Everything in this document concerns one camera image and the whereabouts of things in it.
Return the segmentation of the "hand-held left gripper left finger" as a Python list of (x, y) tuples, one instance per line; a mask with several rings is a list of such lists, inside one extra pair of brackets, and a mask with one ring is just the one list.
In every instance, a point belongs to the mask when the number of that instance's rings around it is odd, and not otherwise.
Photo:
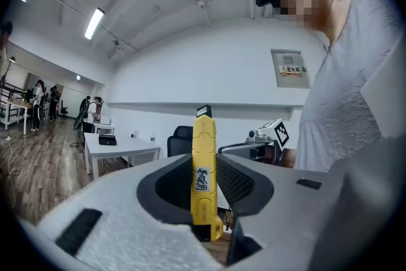
[[(220, 271), (186, 225), (157, 221), (136, 195), (140, 180), (175, 159), (167, 158), (99, 177), (51, 210), (37, 226), (37, 247), (68, 271)], [(84, 208), (102, 216), (75, 256), (56, 239)]]

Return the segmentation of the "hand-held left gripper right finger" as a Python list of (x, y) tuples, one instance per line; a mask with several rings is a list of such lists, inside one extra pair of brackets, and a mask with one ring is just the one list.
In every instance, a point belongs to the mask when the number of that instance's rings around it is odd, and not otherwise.
[(231, 271), (316, 271), (311, 259), (337, 201), (344, 163), (289, 169), (219, 154), (217, 179), (234, 214)]

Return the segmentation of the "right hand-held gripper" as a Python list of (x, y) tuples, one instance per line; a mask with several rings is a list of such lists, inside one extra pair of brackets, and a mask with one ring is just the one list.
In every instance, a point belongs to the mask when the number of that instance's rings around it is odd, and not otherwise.
[(242, 158), (254, 157), (254, 145), (259, 147), (259, 157), (265, 163), (282, 164), (283, 151), (290, 140), (286, 127), (281, 119), (276, 119), (250, 130), (245, 143), (236, 143), (220, 147), (219, 154), (230, 154)]

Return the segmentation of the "yellow utility knife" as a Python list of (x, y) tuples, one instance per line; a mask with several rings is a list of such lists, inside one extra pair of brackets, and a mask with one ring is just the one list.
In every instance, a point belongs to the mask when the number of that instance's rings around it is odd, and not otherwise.
[(223, 234), (218, 216), (216, 124), (211, 106), (197, 109), (193, 122), (190, 212), (193, 232), (201, 242), (217, 241)]

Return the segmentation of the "person's right forearm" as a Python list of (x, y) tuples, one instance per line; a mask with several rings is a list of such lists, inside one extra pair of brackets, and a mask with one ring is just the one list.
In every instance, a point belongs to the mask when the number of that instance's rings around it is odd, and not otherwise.
[(280, 164), (285, 168), (294, 168), (296, 162), (296, 149), (284, 149)]

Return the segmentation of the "large white table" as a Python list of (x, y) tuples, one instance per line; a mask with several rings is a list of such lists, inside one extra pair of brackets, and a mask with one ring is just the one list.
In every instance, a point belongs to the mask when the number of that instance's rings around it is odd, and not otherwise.
[(160, 147), (152, 142), (131, 138), (126, 135), (115, 135), (115, 145), (100, 145), (99, 134), (85, 133), (84, 154), (86, 174), (90, 175), (92, 167), (94, 179), (99, 178), (98, 161), (100, 159), (128, 158), (128, 167), (133, 164), (133, 157), (143, 154), (153, 154), (153, 160), (158, 159)]

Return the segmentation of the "black mesh office chair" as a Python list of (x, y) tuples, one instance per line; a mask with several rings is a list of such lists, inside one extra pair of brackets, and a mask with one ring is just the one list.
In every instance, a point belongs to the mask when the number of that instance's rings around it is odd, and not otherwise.
[(191, 126), (178, 126), (173, 135), (167, 139), (167, 156), (192, 153), (193, 128)]

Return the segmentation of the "small white table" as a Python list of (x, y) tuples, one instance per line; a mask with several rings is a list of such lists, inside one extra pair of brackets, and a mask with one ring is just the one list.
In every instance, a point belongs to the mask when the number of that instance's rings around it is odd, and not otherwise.
[(100, 134), (100, 133), (107, 133), (107, 134), (114, 134), (114, 126), (111, 124), (100, 124), (100, 123), (94, 123), (94, 133)]

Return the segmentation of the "grey electrical panel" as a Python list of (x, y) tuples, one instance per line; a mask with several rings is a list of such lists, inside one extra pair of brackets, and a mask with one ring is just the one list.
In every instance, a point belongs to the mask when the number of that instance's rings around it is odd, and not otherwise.
[(300, 51), (271, 50), (277, 86), (309, 89), (310, 80)]

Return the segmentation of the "person's torso in grey shirt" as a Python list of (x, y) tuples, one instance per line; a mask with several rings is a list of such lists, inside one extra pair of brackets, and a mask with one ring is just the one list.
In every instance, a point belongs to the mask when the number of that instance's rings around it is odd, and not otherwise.
[(404, 27), (395, 0), (351, 0), (299, 122), (295, 168), (327, 172), (381, 137), (360, 90), (386, 61)]

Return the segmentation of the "wooden-top table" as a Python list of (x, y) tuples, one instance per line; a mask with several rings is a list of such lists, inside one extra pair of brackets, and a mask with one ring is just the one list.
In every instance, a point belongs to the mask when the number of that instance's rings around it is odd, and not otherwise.
[[(10, 120), (10, 108), (11, 106), (14, 105), (17, 110), (17, 118), (14, 120)], [(24, 110), (24, 115), (23, 115), (23, 135), (25, 136), (27, 134), (27, 117), (28, 117), (28, 110), (32, 109), (33, 106), (31, 103), (23, 102), (21, 100), (7, 100), (6, 102), (6, 113), (4, 117), (4, 125), (5, 125), (5, 130), (8, 130), (8, 126), (13, 123), (19, 123), (20, 121), (20, 111)]]

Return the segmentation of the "black metal railing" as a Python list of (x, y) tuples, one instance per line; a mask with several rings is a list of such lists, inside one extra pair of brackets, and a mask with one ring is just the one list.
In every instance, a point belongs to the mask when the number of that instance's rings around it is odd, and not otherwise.
[(0, 81), (0, 102), (12, 99), (13, 95), (23, 95), (27, 91), (5, 81)]

